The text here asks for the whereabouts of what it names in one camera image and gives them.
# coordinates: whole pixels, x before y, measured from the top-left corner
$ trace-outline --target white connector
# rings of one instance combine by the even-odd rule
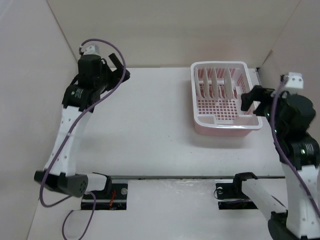
[[[84,55],[89,55],[89,54],[94,54],[94,55],[99,55],[100,56],[100,48],[98,45],[96,44],[92,44],[90,46],[88,46],[85,50],[84,50]]]
[[[290,94],[296,94],[304,89],[304,80],[301,73],[289,72],[284,76],[284,80],[287,82],[283,87],[283,91],[288,91]]]

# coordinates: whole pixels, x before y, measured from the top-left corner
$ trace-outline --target dish rack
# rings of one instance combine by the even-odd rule
[[[241,111],[241,94],[252,89],[241,61],[201,61],[191,65],[195,131],[201,135],[242,137],[262,127],[253,104]]]

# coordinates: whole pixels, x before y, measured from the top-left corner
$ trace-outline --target white table surface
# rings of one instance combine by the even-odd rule
[[[131,68],[131,78],[89,120],[77,172],[111,176],[283,176],[270,127],[246,137],[194,130],[189,68]],[[250,69],[253,84],[259,84]]]
[[[265,189],[285,206],[284,179],[262,179]],[[219,210],[214,180],[132,180],[127,210],[95,211],[82,240],[271,240],[266,219],[257,209]],[[45,192],[48,203],[61,194]],[[52,208],[38,204],[28,240],[62,240],[62,224],[70,210],[80,209],[71,198]],[[72,213],[66,236],[77,240],[90,210]]]

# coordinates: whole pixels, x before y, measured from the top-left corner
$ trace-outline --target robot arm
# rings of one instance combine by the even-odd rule
[[[279,98],[275,112],[276,138],[318,204],[320,149],[317,141],[306,132],[316,112],[308,98],[296,94],[303,88],[301,74],[291,72],[281,77],[282,80],[287,80],[283,88],[286,97]],[[259,101],[260,104],[253,113],[270,121],[274,92],[274,89],[255,86],[249,93],[241,95],[241,110],[247,111],[253,101]],[[281,154],[279,157],[287,186],[287,209],[264,190],[251,172],[236,174],[229,186],[232,196],[221,199],[251,199],[267,219],[268,229],[274,240],[320,240],[320,219],[315,208],[293,170]]]
[[[34,180],[41,183],[43,177],[61,146],[72,124],[79,115],[100,99],[100,95],[113,89],[123,72],[123,66],[113,53],[109,56],[116,70],[112,71],[107,61],[97,54],[84,54],[78,61],[78,75],[68,86],[62,100],[62,118],[57,138],[44,170],[35,172]],[[124,81],[129,79],[126,70]],[[76,124],[64,148],[58,156],[45,181],[45,188],[73,197],[81,197],[86,192],[103,191],[109,194],[112,185],[111,177],[99,173],[77,174],[77,151],[85,127],[94,109],[88,111]]]

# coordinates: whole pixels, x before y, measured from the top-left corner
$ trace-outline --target white wall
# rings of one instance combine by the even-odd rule
[[[103,38],[129,67],[260,67],[299,0],[48,0],[72,50]],[[101,48],[103,56],[110,52]]]
[[[43,168],[51,152],[64,89],[76,72],[75,59],[45,0],[1,2],[2,240],[27,238],[39,197],[34,172]]]
[[[272,54],[260,69],[262,84],[276,88],[280,74],[303,74],[302,95],[313,101],[318,117],[309,132],[320,142],[320,2],[301,0],[291,16]]]

